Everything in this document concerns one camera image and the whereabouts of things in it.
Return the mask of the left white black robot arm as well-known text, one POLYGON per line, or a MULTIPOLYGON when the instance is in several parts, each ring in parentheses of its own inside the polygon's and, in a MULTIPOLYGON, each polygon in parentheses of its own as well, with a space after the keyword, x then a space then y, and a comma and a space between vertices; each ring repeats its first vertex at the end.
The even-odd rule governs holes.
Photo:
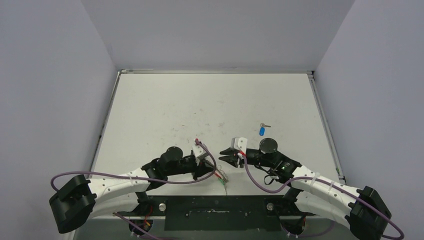
POLYGON ((176 184, 170 176, 191 174, 191 184, 206 180, 214 175, 217 163, 204 145, 195 145, 190 155, 184 156, 176 146, 169 147, 160 157, 130 172, 114 175, 95 172, 97 178, 87 179, 87 171, 72 172, 73 176, 61 188, 55 186, 54 176, 50 184, 55 194, 49 205, 60 234, 81 227, 102 203, 130 193, 155 190, 165 184, 176 184))

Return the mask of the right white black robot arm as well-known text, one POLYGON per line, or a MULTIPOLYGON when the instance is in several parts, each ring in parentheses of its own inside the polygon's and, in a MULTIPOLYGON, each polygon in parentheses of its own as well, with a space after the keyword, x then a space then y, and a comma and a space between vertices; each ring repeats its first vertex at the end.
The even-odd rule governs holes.
POLYGON ((278 151, 278 143, 264 138, 257 149, 248 140, 234 137, 219 159, 235 168, 245 168, 250 180, 261 190, 276 194, 285 188, 282 207, 290 215, 297 212, 318 215, 348 228, 359 240, 380 240, 392 217, 379 193, 369 187, 357 188, 332 181, 278 151), (252 176, 249 166, 261 171, 282 186, 270 190, 252 176))

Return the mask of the key with green tag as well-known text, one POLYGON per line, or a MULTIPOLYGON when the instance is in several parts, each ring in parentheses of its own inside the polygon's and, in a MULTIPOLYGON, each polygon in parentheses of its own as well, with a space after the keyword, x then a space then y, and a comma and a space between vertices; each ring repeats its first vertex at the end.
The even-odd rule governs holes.
POLYGON ((218 181, 222 184, 225 195, 227 196, 228 195, 228 186, 227 186, 228 180, 226 178, 218 178, 218 181))

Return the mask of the metal keyring with red handle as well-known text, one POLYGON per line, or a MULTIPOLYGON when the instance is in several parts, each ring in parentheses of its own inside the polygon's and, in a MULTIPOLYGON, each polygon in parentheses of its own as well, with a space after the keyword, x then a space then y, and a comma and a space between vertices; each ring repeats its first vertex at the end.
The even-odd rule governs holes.
POLYGON ((226 173, 223 171, 223 169, 222 169, 221 165, 218 165, 218 166, 216 167, 216 170, 215 170, 215 172, 214 172, 214 175, 215 175, 217 178, 225 178, 225 179, 227 179, 227 180, 228 180, 228 182, 229 182, 229 178, 228 178, 228 176, 226 175, 226 173))

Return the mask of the key with blue tag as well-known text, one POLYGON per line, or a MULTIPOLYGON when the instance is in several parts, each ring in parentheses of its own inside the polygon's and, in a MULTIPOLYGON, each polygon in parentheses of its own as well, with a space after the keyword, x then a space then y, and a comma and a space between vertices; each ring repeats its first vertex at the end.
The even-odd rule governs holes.
POLYGON ((259 129, 259 135, 260 136, 264 136, 265 131, 266 131, 266 128, 270 128, 270 127, 271 127, 270 125, 267 125, 265 123, 261 123, 260 124, 260 129, 259 129))

